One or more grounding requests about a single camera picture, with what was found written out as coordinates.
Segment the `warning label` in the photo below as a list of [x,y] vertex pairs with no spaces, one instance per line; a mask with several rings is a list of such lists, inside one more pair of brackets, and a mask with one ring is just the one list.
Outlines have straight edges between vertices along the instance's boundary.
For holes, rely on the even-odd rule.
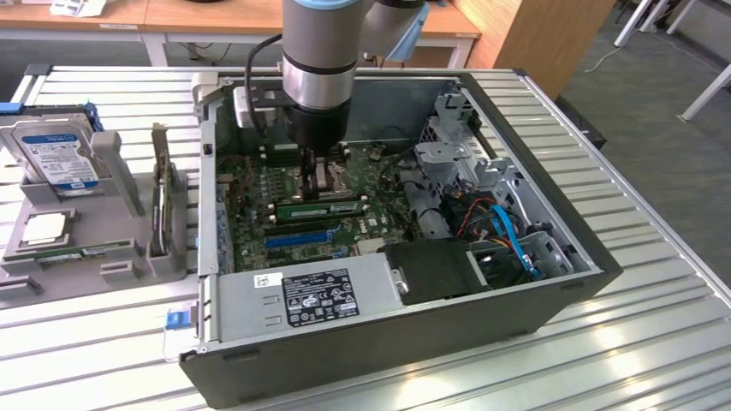
[[281,279],[286,322],[292,327],[360,314],[346,269]]
[[98,184],[92,162],[81,154],[81,142],[73,134],[22,137],[26,154],[48,182],[66,190]]

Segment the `metal table surface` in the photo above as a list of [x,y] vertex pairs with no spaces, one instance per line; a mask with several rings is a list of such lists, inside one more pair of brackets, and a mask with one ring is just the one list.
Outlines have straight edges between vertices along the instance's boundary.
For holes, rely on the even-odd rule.
[[[24,79],[14,96],[28,104],[96,103],[105,127],[122,136],[132,171],[152,166],[152,122],[174,128],[170,152],[189,175],[190,273],[198,132],[188,83],[194,70],[56,67],[48,76]],[[507,70],[473,75],[624,274],[533,335],[237,409],[728,408],[728,289],[532,81]],[[500,153],[496,140],[489,142]],[[1,247],[21,194],[20,170],[6,152],[0,161]],[[190,301],[196,292],[190,275],[177,283],[0,311],[0,409],[205,408],[161,352],[166,308]]]

